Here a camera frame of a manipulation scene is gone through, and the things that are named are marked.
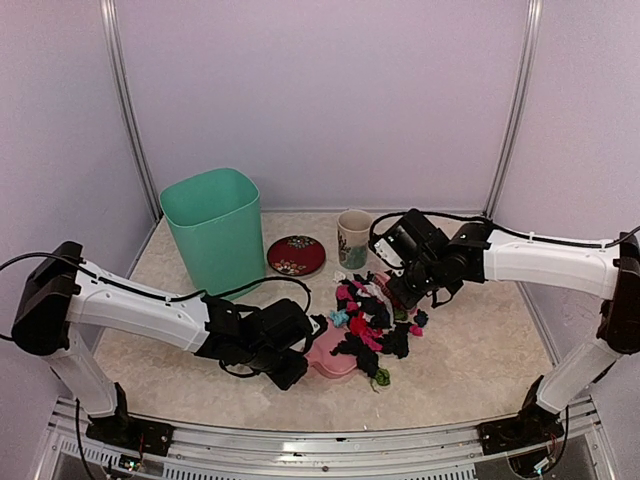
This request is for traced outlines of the pink hand brush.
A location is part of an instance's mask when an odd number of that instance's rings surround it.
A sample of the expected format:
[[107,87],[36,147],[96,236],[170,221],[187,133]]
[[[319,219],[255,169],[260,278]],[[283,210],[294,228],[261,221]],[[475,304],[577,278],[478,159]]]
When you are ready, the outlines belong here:
[[388,282],[390,281],[390,279],[391,279],[391,276],[388,273],[384,271],[378,271],[374,273],[372,282],[375,283],[380,288],[381,292],[389,300],[391,300],[392,302],[395,302],[397,298],[388,287]]

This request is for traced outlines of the pink dustpan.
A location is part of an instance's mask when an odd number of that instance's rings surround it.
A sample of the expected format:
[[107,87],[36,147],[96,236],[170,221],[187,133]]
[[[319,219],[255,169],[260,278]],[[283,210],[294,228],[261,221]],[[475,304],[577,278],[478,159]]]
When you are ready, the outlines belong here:
[[310,367],[329,379],[339,379],[357,369],[356,357],[336,354],[331,351],[345,339],[346,330],[329,324],[327,330],[314,340],[310,351],[305,355]]

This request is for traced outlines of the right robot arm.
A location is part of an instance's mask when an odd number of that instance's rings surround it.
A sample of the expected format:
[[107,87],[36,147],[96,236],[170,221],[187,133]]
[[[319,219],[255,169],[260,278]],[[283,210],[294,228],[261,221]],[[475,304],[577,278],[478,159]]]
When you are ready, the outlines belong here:
[[639,241],[634,231],[616,239],[580,241],[538,236],[469,217],[454,236],[431,222],[431,213],[395,214],[369,247],[392,273],[387,288],[411,309],[446,290],[455,296],[467,282],[524,282],[580,291],[599,298],[601,322],[594,339],[576,347],[532,388],[511,433],[535,442],[588,384],[621,357],[639,351]]

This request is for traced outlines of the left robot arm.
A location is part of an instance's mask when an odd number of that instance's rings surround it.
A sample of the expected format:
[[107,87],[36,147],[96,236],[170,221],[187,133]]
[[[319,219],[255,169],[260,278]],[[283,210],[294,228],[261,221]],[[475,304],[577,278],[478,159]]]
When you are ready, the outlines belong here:
[[267,307],[231,302],[235,290],[177,296],[125,280],[87,261],[82,246],[14,257],[37,259],[25,281],[7,340],[44,359],[89,418],[121,445],[140,434],[123,389],[101,370],[78,328],[92,325],[160,341],[212,360],[239,378],[265,375],[289,389],[308,369],[307,354],[326,324],[284,298]]

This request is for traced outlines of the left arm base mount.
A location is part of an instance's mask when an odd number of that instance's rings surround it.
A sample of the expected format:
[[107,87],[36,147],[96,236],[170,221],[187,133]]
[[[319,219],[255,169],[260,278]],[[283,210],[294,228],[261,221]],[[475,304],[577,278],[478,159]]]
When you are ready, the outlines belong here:
[[89,416],[86,436],[104,444],[135,450],[140,455],[151,454],[166,457],[173,439],[175,427],[171,424],[131,416],[126,393],[114,384],[116,408],[107,417]]

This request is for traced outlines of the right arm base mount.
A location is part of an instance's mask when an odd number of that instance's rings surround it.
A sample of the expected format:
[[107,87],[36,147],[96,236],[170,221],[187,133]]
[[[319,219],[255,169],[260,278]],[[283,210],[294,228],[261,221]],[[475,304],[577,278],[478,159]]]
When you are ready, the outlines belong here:
[[560,438],[565,434],[559,413],[537,404],[540,376],[529,388],[519,412],[511,417],[480,423],[476,427],[484,455],[517,450]]

